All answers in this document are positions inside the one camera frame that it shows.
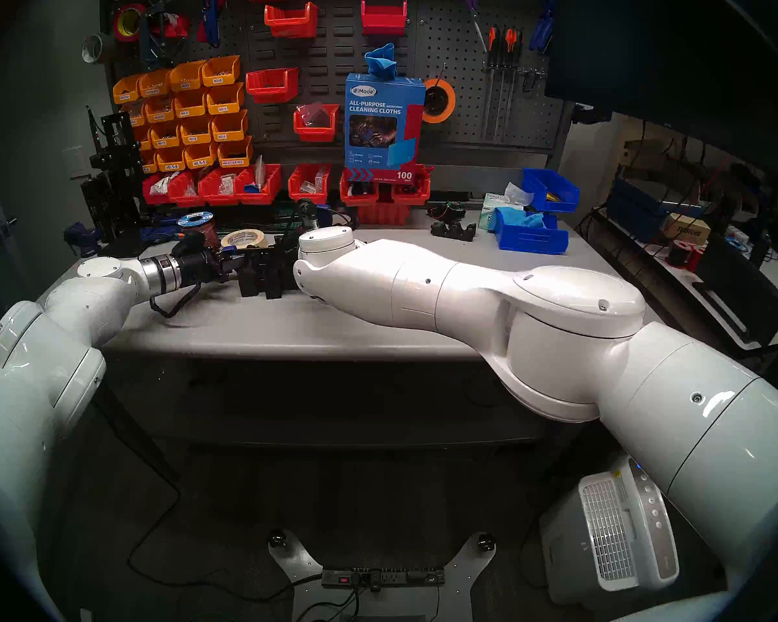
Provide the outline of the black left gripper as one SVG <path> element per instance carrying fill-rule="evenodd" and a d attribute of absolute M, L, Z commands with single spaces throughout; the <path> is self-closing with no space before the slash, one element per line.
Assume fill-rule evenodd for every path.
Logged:
<path fill-rule="evenodd" d="M 225 272 L 213 250 L 177 255 L 177 289 L 214 281 L 225 283 L 226 277 L 245 268 L 241 255 L 222 255 L 221 262 L 225 264 Z"/>

